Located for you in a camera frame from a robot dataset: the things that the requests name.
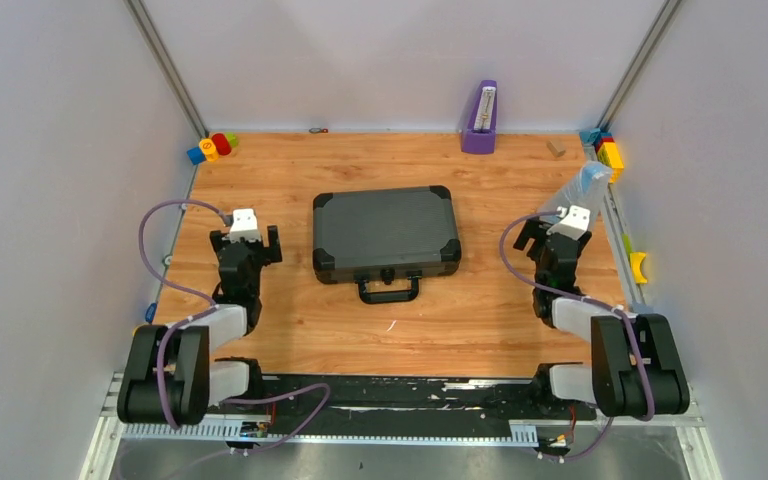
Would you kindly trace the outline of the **black poker set case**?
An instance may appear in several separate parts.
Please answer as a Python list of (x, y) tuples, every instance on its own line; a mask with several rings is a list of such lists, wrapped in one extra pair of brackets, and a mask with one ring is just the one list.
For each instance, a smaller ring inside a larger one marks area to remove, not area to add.
[(312, 213), (317, 280), (353, 283), (365, 304), (410, 302), (421, 279), (459, 269), (463, 248), (443, 185), (321, 193)]

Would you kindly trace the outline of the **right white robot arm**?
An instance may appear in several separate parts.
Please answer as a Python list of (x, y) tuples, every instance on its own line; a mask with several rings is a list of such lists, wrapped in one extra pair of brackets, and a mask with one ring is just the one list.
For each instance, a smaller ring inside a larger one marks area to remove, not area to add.
[(522, 220), (514, 242), (535, 264), (535, 315), (548, 327), (573, 334), (590, 346), (590, 362), (539, 365), (531, 403), (544, 417), (556, 417), (571, 402), (596, 406), (608, 417), (650, 419), (680, 415), (690, 405), (690, 388), (668, 319), (628, 313), (586, 296), (576, 269), (591, 233), (533, 215)]

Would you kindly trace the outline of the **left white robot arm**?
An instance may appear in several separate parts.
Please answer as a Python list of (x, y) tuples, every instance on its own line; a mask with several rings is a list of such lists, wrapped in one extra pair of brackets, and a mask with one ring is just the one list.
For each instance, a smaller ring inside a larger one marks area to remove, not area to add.
[(213, 361), (211, 353), (258, 324), (262, 269), (282, 261), (277, 226), (267, 227), (267, 238), (267, 243), (233, 242), (220, 231), (210, 234), (219, 261), (216, 304), (177, 329), (170, 324), (136, 329), (117, 398), (121, 421), (177, 429), (200, 423), (210, 406), (226, 398), (243, 413), (264, 405), (266, 386), (250, 376), (255, 361)]

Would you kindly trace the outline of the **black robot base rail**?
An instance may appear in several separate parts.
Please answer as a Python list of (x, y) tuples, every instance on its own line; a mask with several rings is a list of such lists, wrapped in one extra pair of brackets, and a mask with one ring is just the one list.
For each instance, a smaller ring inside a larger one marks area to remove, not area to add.
[(124, 424), (124, 440), (536, 447), (561, 437), (585, 446), (608, 418), (586, 404), (539, 396), (529, 378), (278, 374), (263, 392), (274, 406), (209, 408), (196, 424)]

